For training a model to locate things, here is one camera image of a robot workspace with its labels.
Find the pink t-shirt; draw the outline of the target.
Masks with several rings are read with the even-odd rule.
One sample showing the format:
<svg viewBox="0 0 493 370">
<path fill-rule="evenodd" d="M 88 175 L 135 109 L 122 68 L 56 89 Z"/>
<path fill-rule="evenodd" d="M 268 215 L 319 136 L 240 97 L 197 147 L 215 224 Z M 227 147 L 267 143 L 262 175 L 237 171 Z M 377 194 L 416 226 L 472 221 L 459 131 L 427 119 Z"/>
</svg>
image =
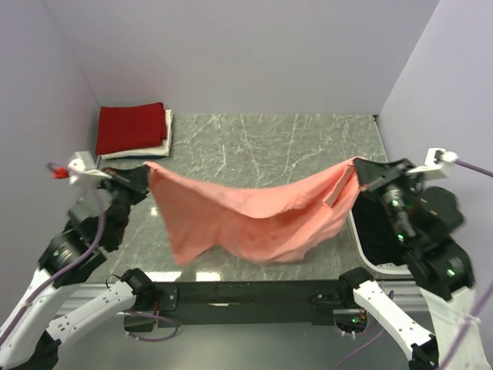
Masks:
<svg viewBox="0 0 493 370">
<path fill-rule="evenodd" d="M 300 261 L 341 231 L 360 193 L 354 162 L 350 158 L 295 183 L 259 189 L 193 180 L 153 162 L 146 166 L 178 265 L 214 246 L 268 264 Z"/>
</svg>

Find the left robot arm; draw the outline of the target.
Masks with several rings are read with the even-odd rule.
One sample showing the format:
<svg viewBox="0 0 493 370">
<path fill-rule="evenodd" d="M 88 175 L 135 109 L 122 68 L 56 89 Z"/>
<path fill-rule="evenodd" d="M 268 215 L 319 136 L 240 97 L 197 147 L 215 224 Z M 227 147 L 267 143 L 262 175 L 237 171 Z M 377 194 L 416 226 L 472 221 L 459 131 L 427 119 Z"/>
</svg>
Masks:
<svg viewBox="0 0 493 370">
<path fill-rule="evenodd" d="M 1 327 L 3 369 L 52 369 L 59 350 L 113 315 L 146 309 L 154 299 L 154 283 L 133 268 L 100 296 L 57 316 L 81 284 L 106 262 L 104 253 L 119 248 L 132 207 L 145 200 L 149 190 L 144 166 L 131 170 L 54 166 L 52 170 L 86 185 L 87 193 L 69 209 L 64 230 L 50 241 L 21 301 Z"/>
</svg>

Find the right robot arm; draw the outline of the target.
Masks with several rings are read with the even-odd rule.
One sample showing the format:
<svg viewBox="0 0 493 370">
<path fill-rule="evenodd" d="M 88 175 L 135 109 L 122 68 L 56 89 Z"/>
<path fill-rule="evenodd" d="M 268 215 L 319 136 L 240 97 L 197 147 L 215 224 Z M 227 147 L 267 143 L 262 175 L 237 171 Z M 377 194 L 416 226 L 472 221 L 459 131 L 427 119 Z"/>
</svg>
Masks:
<svg viewBox="0 0 493 370">
<path fill-rule="evenodd" d="M 393 242 L 426 301 L 434 331 L 415 323 L 362 267 L 339 277 L 341 304 L 359 306 L 398 343 L 410 369 L 490 369 L 481 340 L 478 315 L 492 295 L 477 299 L 470 257 L 451 237 L 464 219 L 454 194 L 434 210 L 423 198 L 426 180 L 448 177 L 455 165 L 470 168 L 451 151 L 432 148 L 422 166 L 407 159 L 377 163 L 357 158 L 361 193 L 382 205 Z"/>
</svg>

